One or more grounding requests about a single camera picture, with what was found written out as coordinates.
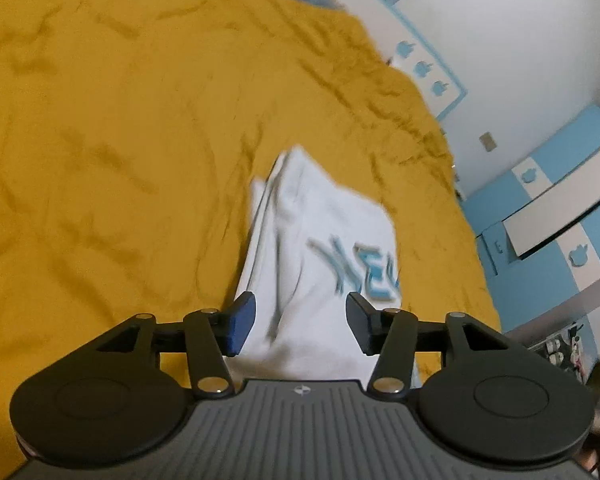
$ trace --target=yellow bedspread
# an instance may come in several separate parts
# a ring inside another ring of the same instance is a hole
[[[405,308],[498,327],[445,139],[356,19],[295,0],[0,0],[0,478],[22,460],[8,403],[27,376],[134,313],[227,304],[248,183],[294,144],[388,210]]]

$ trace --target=folded white cloth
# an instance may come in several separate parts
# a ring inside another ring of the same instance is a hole
[[[400,307],[395,232],[384,209],[337,186],[300,147],[278,157],[266,183],[251,184],[253,223],[237,295],[256,296],[256,319],[232,376],[359,379],[365,356],[346,319],[360,292],[373,306]],[[420,386],[414,368],[412,387]]]

